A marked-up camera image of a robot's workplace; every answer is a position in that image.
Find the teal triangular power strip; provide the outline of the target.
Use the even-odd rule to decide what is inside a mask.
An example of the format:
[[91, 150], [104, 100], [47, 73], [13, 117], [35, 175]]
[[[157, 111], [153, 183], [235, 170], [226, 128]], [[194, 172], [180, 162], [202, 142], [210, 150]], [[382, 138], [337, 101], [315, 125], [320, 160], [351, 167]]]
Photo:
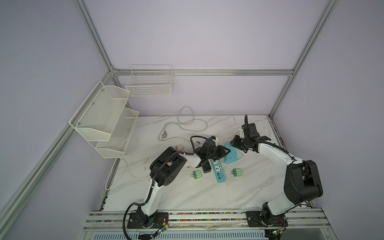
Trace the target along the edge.
[[225, 143], [225, 148], [229, 149], [230, 152], [225, 156], [224, 163], [225, 164], [231, 164], [235, 161], [238, 161], [242, 158], [242, 155], [239, 153], [238, 149], [233, 147], [230, 142]]

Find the pink usb charger plug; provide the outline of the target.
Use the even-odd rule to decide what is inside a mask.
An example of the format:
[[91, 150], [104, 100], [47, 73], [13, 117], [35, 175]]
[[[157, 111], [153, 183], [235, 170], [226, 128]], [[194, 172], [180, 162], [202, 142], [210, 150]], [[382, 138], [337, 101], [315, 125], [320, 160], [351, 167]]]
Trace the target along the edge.
[[175, 146], [175, 149], [176, 149], [177, 151], [184, 151], [184, 146], [183, 146], [183, 145], [176, 145], [176, 146]]

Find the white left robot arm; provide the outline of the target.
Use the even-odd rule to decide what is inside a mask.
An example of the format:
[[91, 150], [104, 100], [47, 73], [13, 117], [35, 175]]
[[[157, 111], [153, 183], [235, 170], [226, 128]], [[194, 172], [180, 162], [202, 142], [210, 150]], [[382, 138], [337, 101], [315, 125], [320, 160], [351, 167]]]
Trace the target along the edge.
[[166, 213], [158, 212], [163, 189], [177, 178], [182, 169], [203, 167], [210, 160], [219, 161], [231, 152], [229, 148], [217, 145], [214, 136], [191, 136], [190, 142], [191, 152], [168, 147], [152, 162], [147, 196], [142, 203], [132, 203], [126, 210], [130, 215], [128, 228], [132, 228], [133, 224], [140, 228], [150, 228], [158, 222], [157, 217], [167, 216]]

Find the green usb charger plug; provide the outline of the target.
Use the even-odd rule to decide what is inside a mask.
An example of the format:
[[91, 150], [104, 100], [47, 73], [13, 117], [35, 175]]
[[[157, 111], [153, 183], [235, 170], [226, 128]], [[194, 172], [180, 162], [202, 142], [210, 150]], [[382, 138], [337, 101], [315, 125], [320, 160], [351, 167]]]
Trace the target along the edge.
[[200, 170], [197, 170], [197, 171], [193, 171], [192, 173], [192, 177], [197, 180], [197, 179], [200, 179], [202, 178], [202, 172]]

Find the black power strip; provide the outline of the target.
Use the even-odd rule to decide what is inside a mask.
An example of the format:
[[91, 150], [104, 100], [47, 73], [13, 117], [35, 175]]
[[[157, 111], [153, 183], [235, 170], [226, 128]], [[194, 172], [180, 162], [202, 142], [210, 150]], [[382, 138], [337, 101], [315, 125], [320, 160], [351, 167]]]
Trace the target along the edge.
[[204, 174], [210, 173], [212, 170], [209, 160], [203, 160], [201, 166]]

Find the light green charger plug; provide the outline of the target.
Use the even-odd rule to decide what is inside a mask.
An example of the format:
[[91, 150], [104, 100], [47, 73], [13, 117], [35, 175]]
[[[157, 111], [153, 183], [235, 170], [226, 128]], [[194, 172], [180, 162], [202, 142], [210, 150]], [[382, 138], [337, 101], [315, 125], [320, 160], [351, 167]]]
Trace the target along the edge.
[[234, 177], [241, 177], [243, 175], [243, 172], [241, 169], [236, 168], [232, 170], [232, 174]]

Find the teal rectangular power strip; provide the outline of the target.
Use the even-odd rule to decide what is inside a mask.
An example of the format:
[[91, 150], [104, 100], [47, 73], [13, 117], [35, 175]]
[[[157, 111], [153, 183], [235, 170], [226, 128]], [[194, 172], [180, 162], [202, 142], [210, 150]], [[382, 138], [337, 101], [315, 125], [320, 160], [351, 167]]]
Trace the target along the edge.
[[212, 169], [214, 170], [215, 177], [219, 184], [224, 183], [226, 181], [226, 176], [223, 171], [222, 165], [219, 160], [211, 160]]

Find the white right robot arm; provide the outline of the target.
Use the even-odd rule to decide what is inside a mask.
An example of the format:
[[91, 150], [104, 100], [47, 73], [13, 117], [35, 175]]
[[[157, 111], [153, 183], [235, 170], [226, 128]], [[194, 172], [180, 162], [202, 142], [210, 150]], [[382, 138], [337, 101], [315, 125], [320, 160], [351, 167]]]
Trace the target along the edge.
[[273, 200], [263, 204], [261, 224], [273, 226], [283, 219], [289, 210], [303, 202], [312, 201], [323, 195], [323, 188], [317, 164], [312, 160], [302, 160], [287, 150], [261, 136], [255, 123], [242, 125], [242, 134], [230, 141], [232, 147], [247, 153], [249, 150], [261, 154], [285, 172], [282, 192]]

